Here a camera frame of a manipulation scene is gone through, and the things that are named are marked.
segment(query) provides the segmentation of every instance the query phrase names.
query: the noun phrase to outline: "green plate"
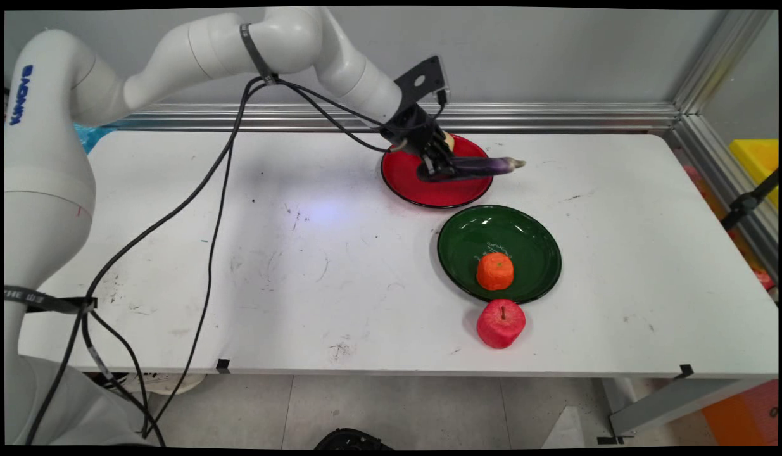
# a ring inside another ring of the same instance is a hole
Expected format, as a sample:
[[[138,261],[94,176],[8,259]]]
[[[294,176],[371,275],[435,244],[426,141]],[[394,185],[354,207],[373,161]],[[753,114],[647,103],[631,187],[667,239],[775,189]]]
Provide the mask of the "green plate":
[[[557,283],[562,268],[559,247],[548,230],[506,206],[472,206],[450,217],[439,233],[438,250],[455,285],[487,302],[536,300]],[[481,257],[493,251],[509,256],[515,266],[515,281],[507,289],[489,291],[475,280]]]

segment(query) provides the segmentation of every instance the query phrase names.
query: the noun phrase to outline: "yellow bin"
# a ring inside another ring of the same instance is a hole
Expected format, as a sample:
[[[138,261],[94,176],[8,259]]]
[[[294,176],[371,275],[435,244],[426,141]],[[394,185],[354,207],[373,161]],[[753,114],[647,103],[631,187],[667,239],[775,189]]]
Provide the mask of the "yellow bin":
[[[729,149],[758,185],[779,167],[779,139],[735,139]],[[779,210],[778,185],[767,198]]]

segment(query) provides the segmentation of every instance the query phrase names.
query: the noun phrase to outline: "table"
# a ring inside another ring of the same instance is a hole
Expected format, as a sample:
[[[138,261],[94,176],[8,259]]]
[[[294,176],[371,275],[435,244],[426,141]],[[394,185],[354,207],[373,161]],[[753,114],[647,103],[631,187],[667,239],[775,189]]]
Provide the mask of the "table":
[[[90,153],[98,199],[89,240],[41,291],[84,294],[112,254],[199,184],[227,136],[102,139]],[[529,323],[509,349],[480,341],[484,303],[452,284],[436,257],[439,229],[460,208],[400,199],[382,182],[381,155],[344,135],[241,133],[191,372],[229,360],[233,373],[673,378],[688,364],[689,381],[672,384],[717,382],[698,398],[778,376],[778,309],[661,138],[466,138],[527,161],[472,205],[528,213],[562,252],[557,285],[523,306]],[[146,372],[184,367],[223,170],[96,291],[99,313]],[[72,315],[27,315],[20,353],[60,360],[71,326]],[[107,366],[132,371],[123,346],[92,327]],[[81,340],[70,364],[96,370]]]

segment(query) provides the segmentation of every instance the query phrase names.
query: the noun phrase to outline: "shoe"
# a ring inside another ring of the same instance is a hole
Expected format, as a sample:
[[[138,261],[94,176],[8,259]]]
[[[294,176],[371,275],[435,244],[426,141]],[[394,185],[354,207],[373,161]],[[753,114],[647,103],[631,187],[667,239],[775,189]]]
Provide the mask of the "shoe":
[[[393,451],[388,445],[367,433],[344,427],[335,429],[320,441],[315,450]]]
[[[143,374],[142,380],[146,386],[147,393],[154,393],[154,395],[170,396],[174,388],[177,387],[177,381],[180,380],[181,374]],[[177,394],[181,395],[186,391],[193,390],[197,384],[200,384],[202,380],[205,380],[206,374],[188,374],[180,384],[180,389],[177,390]],[[118,383],[121,384],[130,393],[140,392],[140,380],[136,374],[128,374],[124,378],[118,379]],[[109,386],[109,390],[115,390],[115,387]]]

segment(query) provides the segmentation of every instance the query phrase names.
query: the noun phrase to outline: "red plate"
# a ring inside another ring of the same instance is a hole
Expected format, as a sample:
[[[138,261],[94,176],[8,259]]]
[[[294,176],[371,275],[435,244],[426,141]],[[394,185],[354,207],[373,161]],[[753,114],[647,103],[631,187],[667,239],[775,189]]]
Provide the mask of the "red plate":
[[[469,139],[453,135],[457,156],[483,156],[484,150]],[[457,208],[477,200],[492,185],[492,176],[458,182],[422,182],[416,177],[416,168],[422,160],[399,150],[382,156],[382,179],[388,188],[414,205],[428,208]]]

